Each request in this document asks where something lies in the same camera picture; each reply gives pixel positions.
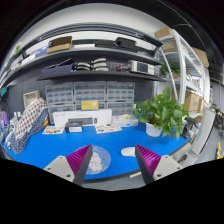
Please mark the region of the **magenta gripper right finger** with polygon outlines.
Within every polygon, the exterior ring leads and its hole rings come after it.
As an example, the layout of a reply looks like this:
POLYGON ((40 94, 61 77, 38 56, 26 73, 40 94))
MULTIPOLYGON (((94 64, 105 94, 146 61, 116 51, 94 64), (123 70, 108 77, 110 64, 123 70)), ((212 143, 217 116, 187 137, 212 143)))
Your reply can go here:
POLYGON ((145 184, 182 169, 182 166, 169 155, 159 156, 140 145, 135 145, 135 155, 145 184))

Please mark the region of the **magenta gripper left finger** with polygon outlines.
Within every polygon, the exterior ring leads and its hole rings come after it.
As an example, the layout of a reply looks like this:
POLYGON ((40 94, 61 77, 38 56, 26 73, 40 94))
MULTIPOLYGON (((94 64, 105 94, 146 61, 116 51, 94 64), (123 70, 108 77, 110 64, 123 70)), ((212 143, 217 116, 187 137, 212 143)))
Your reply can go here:
POLYGON ((87 145, 67 157, 58 156, 44 170, 81 186, 92 155, 92 145, 87 145))

